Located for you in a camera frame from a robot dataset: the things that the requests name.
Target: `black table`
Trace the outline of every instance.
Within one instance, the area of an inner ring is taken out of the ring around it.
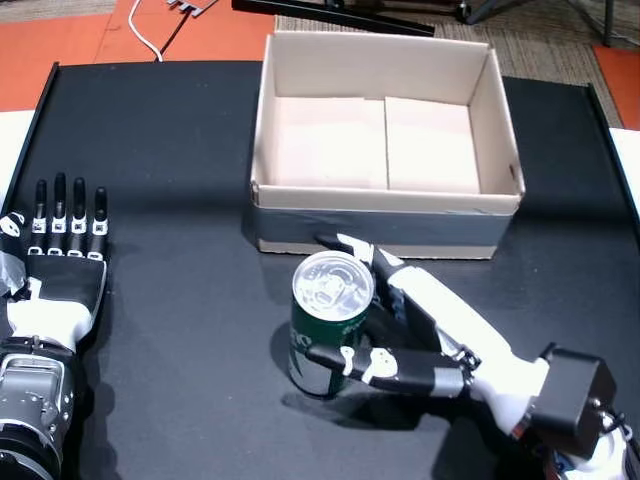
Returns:
[[[258,253],[245,215],[259,72],[242,62],[96,65],[64,67],[50,84],[13,206],[64,170],[107,185],[112,212],[107,295],[84,355],[95,401],[67,467],[88,480],[509,471],[515,450],[476,426],[482,411],[364,387],[323,403],[287,379],[301,258]],[[522,208],[494,260],[418,263],[517,354],[532,359],[554,340],[605,357],[617,407],[637,427],[637,243],[601,116],[589,89],[505,82]]]

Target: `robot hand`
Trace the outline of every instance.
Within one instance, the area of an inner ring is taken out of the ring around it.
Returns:
[[[20,250],[24,219],[0,220],[0,294],[13,330],[0,343],[0,478],[58,480],[64,437],[84,391],[77,343],[93,328],[105,287],[108,220],[104,188],[87,221],[85,184],[58,174],[47,218],[47,184],[40,180],[28,254]]]
[[[640,455],[630,429],[613,412],[616,385],[604,360],[554,344],[532,362],[520,359],[478,312],[426,270],[348,235],[318,241],[367,265],[381,305],[424,343],[432,343],[435,331],[439,353],[312,345],[310,360],[384,390],[431,397],[468,392],[489,406],[505,434],[519,439],[525,431],[535,433],[554,452],[558,478],[636,478]]]

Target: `open cardboard box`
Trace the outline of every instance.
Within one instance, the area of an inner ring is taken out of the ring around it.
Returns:
[[[369,33],[267,42],[251,172],[258,247],[318,233],[403,257],[490,258],[524,195],[495,52]]]

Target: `orange floor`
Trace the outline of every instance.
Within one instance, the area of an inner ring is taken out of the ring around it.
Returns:
[[[127,18],[134,0],[118,0],[111,15],[89,15],[0,24],[0,111],[34,108],[51,64],[152,61],[153,53],[133,35]],[[158,48],[182,14],[165,0],[142,0],[134,17],[138,30]],[[261,60],[268,15],[236,12],[219,0],[189,18],[165,53],[165,60]]]
[[[624,128],[640,130],[640,52],[594,47]]]

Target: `black metal bar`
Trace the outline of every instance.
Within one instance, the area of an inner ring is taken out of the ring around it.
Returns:
[[[36,126],[38,125],[40,114],[42,113],[42,110],[44,110],[45,104],[47,103],[47,98],[49,97],[49,93],[51,91],[51,88],[53,87],[53,83],[56,75],[58,74],[58,70],[60,70],[60,64],[58,62],[54,62],[51,66],[49,76],[47,77],[47,81],[44,84],[44,88],[42,89],[42,93],[40,94],[40,99],[38,100],[38,104],[36,105],[36,109],[33,113],[31,125],[29,125],[29,130],[27,131],[24,143],[22,144],[22,149],[20,150],[20,155],[18,156],[18,161],[16,162],[16,167],[13,169],[11,182],[9,183],[9,188],[7,188],[7,195],[4,198],[4,204],[2,205],[2,210],[0,211],[0,215],[2,216],[7,214],[9,205],[13,202],[13,193],[20,179],[20,175],[22,174],[22,164],[24,163],[24,160],[29,152],[29,147],[31,146],[31,138],[33,137],[33,134],[36,130]]]
[[[596,89],[591,83],[587,86],[587,97],[591,101],[593,112],[595,114],[598,125],[600,126],[600,131],[602,132],[604,143],[606,144],[607,150],[609,150],[609,154],[611,155],[614,174],[618,185],[622,190],[623,199],[627,205],[627,208],[629,209],[629,213],[634,224],[633,231],[636,237],[636,242],[638,244],[638,249],[640,251],[640,211],[637,210],[637,206],[633,201],[631,187],[627,182],[627,176],[624,173],[624,168],[622,167],[622,162],[620,161],[620,156],[618,155],[618,149],[616,148],[616,144],[614,143],[611,132],[609,131],[609,122],[607,122],[607,117],[602,110],[602,104],[598,99]]]
[[[433,37],[435,33],[435,28],[431,25],[361,13],[349,8],[330,8],[298,0],[233,0],[232,6],[234,10],[305,18],[375,33],[422,37]]]
[[[611,46],[611,32],[613,31],[613,0],[606,0],[604,7],[604,34],[602,43]]]
[[[480,20],[484,20],[497,3],[498,0],[487,0],[482,5],[472,10],[471,15],[465,19],[465,23],[467,25],[475,25]]]

